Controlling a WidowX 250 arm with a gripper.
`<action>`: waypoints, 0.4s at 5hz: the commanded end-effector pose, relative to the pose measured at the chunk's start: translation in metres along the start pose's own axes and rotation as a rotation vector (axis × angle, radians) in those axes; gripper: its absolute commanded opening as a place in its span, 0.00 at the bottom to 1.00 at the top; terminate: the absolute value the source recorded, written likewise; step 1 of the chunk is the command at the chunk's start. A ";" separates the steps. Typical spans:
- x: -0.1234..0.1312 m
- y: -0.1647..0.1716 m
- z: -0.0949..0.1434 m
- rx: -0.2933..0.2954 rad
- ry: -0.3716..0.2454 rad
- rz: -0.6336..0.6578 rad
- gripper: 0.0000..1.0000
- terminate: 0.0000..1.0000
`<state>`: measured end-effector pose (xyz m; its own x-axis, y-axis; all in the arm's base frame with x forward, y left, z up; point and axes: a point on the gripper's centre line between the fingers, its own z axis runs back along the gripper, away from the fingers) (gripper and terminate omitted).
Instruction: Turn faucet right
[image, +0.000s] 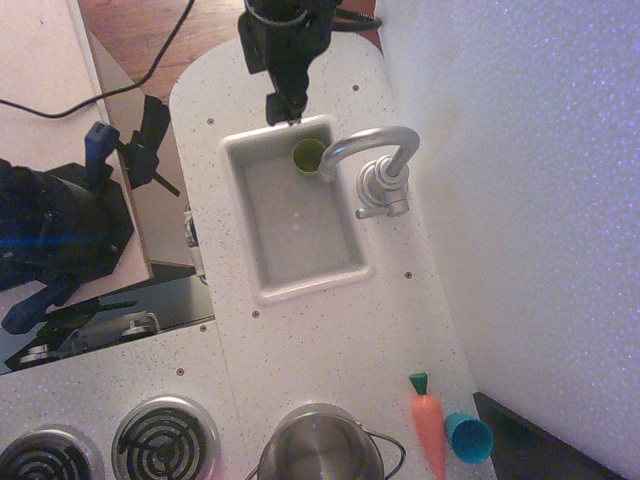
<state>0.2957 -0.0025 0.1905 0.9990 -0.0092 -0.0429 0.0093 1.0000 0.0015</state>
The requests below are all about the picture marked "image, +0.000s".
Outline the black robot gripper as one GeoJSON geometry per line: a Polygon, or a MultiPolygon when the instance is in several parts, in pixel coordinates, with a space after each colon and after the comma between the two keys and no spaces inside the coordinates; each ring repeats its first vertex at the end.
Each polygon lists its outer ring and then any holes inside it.
{"type": "Polygon", "coordinates": [[[269,125],[299,123],[307,107],[308,69],[331,41],[332,1],[246,1],[238,31],[247,69],[267,72],[276,93],[266,97],[269,125]]]}

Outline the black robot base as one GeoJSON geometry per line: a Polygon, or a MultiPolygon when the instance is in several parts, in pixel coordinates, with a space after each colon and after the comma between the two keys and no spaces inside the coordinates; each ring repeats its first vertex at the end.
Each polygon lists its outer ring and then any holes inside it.
{"type": "Polygon", "coordinates": [[[134,232],[120,185],[87,181],[70,163],[49,171],[1,163],[1,288],[37,281],[42,289],[13,305],[2,328],[26,334],[51,306],[110,275],[134,232]]]}

